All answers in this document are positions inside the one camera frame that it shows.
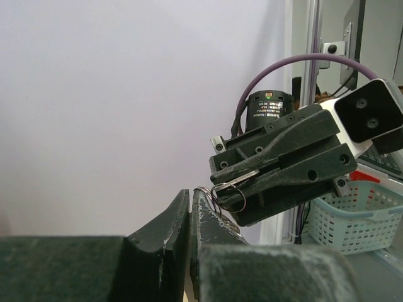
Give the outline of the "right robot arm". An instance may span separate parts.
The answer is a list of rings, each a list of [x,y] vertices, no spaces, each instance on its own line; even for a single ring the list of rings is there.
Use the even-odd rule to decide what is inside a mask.
[[[282,91],[259,91],[247,102],[241,135],[212,141],[211,182],[217,203],[242,227],[327,193],[357,163],[331,113],[318,104],[300,110]]]

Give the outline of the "red grey key holder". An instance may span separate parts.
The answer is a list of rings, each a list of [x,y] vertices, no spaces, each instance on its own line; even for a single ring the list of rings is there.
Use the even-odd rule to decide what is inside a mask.
[[[243,198],[244,205],[242,206],[241,209],[234,211],[234,210],[230,210],[228,208],[225,208],[225,207],[219,205],[219,202],[218,202],[219,197],[217,196],[217,193],[219,191],[225,191],[228,189],[234,189]],[[222,226],[226,227],[227,229],[232,231],[232,233],[238,239],[241,239],[242,241],[245,242],[244,237],[241,235],[240,228],[234,222],[232,222],[227,216],[225,216],[223,214],[224,211],[226,211],[230,214],[240,213],[246,208],[246,205],[247,205],[246,197],[245,197],[244,193],[237,186],[235,186],[234,184],[230,184],[229,182],[221,182],[216,185],[213,185],[210,189],[205,186],[198,186],[198,187],[194,188],[193,191],[202,192],[205,195],[205,197],[207,198],[208,207],[218,216],[219,220],[222,222]]]

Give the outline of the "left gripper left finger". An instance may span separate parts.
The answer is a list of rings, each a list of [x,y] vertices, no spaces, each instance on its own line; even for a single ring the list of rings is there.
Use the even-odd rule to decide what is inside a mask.
[[[3,237],[1,300],[181,301],[189,203],[181,190],[126,237]]]

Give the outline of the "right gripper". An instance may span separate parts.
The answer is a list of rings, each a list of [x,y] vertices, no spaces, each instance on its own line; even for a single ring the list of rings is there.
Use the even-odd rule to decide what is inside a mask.
[[[357,167],[331,112],[304,107],[223,142],[210,157],[217,203],[242,227],[337,191]]]

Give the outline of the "silver key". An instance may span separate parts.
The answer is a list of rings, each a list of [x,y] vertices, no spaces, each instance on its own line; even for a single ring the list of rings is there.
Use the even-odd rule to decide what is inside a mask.
[[[239,176],[233,180],[227,181],[227,182],[222,182],[217,185],[215,185],[214,189],[217,189],[218,191],[227,189],[228,187],[236,187],[238,184],[245,182],[249,180],[250,178],[256,176],[259,174],[259,170],[254,170],[251,172],[248,172],[242,176]]]

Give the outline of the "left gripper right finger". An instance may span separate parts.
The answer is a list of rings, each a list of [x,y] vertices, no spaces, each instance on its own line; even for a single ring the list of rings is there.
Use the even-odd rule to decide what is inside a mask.
[[[195,189],[190,276],[197,301],[361,301],[340,253],[318,245],[251,245]]]

